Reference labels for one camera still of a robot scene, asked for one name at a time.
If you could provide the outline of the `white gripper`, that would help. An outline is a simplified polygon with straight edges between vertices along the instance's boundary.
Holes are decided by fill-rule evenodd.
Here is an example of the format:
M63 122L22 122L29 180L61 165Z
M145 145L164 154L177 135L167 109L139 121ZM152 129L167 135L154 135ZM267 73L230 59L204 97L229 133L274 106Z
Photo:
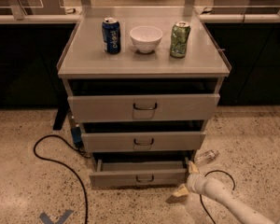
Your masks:
M189 192L197 194L205 193L205 184L207 178L199 173L199 170L193 161L189 161L189 175L187 185L182 184L166 199L167 203L179 203L183 201Z

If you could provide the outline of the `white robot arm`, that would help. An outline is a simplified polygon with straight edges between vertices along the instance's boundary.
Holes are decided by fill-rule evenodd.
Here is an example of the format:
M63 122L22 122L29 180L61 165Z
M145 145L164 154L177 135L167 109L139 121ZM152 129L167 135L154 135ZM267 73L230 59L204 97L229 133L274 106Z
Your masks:
M188 178L172 195L176 198L196 193L227 208L241 224L280 224L273 222L252 207L241 202L218 179L202 175L194 162L189 162Z

